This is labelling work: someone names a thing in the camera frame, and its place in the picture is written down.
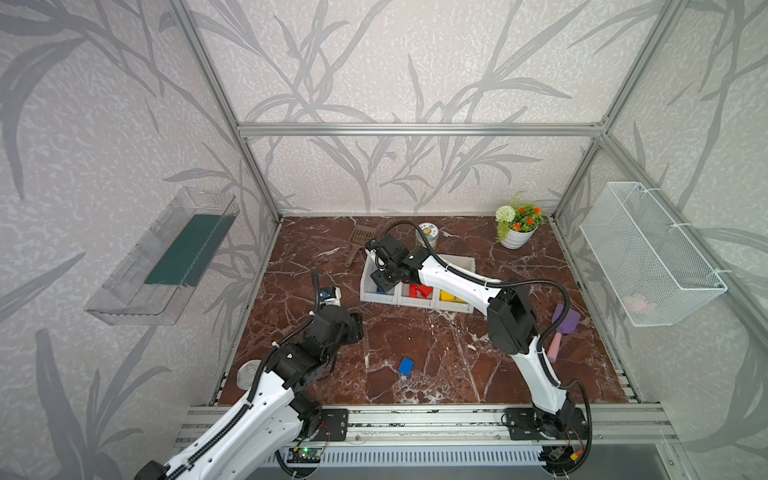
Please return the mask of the long red lego brick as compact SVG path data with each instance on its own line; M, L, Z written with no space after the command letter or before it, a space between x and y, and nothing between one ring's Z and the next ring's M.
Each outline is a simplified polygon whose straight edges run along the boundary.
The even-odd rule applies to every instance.
M414 299L430 300L433 296L433 288L425 285L411 284L408 296Z

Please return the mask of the yellow lego brick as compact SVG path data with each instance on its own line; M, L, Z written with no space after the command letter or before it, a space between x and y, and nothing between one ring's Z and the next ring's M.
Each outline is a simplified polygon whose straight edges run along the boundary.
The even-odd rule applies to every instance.
M441 302L449 302L449 303L464 303L464 300L447 293L446 291L440 291L439 300Z

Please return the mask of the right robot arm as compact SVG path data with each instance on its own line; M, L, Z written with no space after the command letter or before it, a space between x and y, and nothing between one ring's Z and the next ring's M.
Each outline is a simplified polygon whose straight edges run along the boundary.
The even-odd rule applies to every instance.
M544 352L544 341L565 320L570 296L560 283L549 279L500 281L460 268L441 257L418 225L395 221L378 239L364 245L374 261L370 275L382 291L401 283L419 284L451 294L482 313L492 344L511 356L531 395L534 428L547 439L571 430L577 406L569 390L579 382L564 384ZM564 310L543 333L525 288L548 285L560 291Z

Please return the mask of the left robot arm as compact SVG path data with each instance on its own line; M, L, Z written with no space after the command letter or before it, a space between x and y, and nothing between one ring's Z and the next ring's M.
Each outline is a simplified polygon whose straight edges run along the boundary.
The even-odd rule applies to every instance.
M362 340L363 325L338 289L322 288L315 269L311 278L307 322L271 346L246 393L190 446L148 462L137 479L245 479L289 442L318 432L322 407L304 391L331 372L341 347Z

